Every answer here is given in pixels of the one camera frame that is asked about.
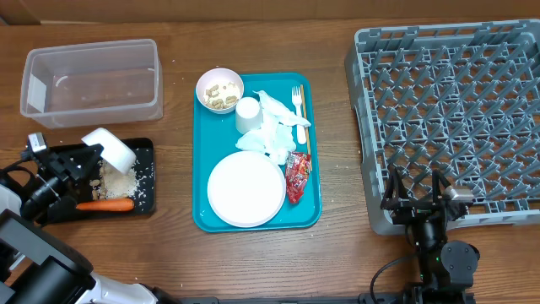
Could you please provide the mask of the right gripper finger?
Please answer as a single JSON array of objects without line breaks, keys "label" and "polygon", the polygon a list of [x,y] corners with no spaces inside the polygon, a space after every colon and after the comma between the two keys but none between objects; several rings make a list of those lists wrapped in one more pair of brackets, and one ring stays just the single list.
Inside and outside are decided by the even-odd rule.
[{"label": "right gripper finger", "polygon": [[442,199],[442,193],[451,183],[438,170],[432,172],[432,199],[434,203],[439,203]]},{"label": "right gripper finger", "polygon": [[402,182],[402,176],[395,166],[389,166],[389,179],[381,200],[382,207],[396,207],[409,201],[408,191]]}]

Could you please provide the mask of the white bowl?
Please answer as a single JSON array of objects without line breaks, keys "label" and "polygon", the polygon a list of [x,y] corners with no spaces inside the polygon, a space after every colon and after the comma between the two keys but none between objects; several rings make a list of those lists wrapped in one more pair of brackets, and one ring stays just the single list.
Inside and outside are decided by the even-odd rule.
[{"label": "white bowl", "polygon": [[81,140],[88,146],[100,144],[103,147],[101,158],[122,175],[127,175],[136,161],[135,153],[105,128],[97,128]]}]

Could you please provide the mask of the orange carrot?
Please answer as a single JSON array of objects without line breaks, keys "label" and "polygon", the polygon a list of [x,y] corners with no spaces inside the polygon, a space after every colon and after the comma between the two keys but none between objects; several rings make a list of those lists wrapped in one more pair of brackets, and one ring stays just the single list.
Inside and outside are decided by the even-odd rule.
[{"label": "orange carrot", "polygon": [[134,202],[130,198],[114,198],[81,203],[76,209],[82,211],[105,211],[105,212],[127,212],[133,210]]}]

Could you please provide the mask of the red snack wrapper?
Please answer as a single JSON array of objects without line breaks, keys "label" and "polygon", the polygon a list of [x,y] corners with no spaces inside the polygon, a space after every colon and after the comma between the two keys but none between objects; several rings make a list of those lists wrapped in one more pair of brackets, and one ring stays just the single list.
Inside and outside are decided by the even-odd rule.
[{"label": "red snack wrapper", "polygon": [[292,204],[297,204],[304,194],[311,173],[311,155],[290,152],[285,164],[286,193]]}]

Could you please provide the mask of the white round plate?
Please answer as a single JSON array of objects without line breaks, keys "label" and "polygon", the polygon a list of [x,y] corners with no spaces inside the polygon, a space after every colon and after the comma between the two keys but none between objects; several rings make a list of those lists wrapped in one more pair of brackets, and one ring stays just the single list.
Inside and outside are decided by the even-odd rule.
[{"label": "white round plate", "polygon": [[225,223],[252,228],[271,220],[286,197],[281,168],[267,156],[240,151],[224,157],[211,171],[207,186],[213,212]]}]

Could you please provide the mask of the pink bowl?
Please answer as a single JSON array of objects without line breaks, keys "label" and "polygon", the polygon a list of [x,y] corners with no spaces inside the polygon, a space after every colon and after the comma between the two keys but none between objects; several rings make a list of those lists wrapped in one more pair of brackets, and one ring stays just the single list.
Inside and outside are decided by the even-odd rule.
[{"label": "pink bowl", "polygon": [[232,106],[231,108],[224,109],[224,110],[214,110],[208,106],[206,106],[204,102],[204,96],[206,89],[209,89],[210,87],[213,87],[216,84],[235,84],[238,89],[240,90],[240,98],[243,97],[244,94],[244,83],[241,79],[240,75],[233,70],[227,69],[227,68],[214,68],[209,71],[207,71],[205,74],[201,76],[201,78],[197,81],[196,86],[196,96],[199,102],[207,109],[209,109],[213,113],[217,114],[227,114],[235,110],[236,104]]}]

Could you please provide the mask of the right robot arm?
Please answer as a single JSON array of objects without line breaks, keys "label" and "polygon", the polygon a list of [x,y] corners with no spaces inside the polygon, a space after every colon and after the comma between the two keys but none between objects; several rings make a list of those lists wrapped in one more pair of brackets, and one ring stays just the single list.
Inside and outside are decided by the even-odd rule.
[{"label": "right robot arm", "polygon": [[473,205],[467,187],[452,185],[440,171],[432,173],[432,191],[421,199],[410,198],[397,168],[389,168],[389,180],[381,208],[390,213],[392,223],[403,225],[414,253],[381,267],[370,282],[370,297],[379,301],[376,279],[391,266],[416,259],[418,283],[407,284],[393,303],[474,303],[467,289],[480,259],[479,250],[466,242],[448,240],[448,223],[461,218]]}]

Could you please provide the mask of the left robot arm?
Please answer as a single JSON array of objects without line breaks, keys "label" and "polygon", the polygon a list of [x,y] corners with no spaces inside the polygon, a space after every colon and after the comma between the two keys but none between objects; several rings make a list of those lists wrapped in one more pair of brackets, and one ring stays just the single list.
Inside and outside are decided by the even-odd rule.
[{"label": "left robot arm", "polygon": [[76,209],[77,186],[99,161],[126,174],[136,155],[104,128],[77,149],[50,148],[32,133],[19,160],[1,170],[1,301],[3,303],[167,304],[177,300],[157,287],[124,284],[94,271],[69,245],[35,225],[52,207]]}]

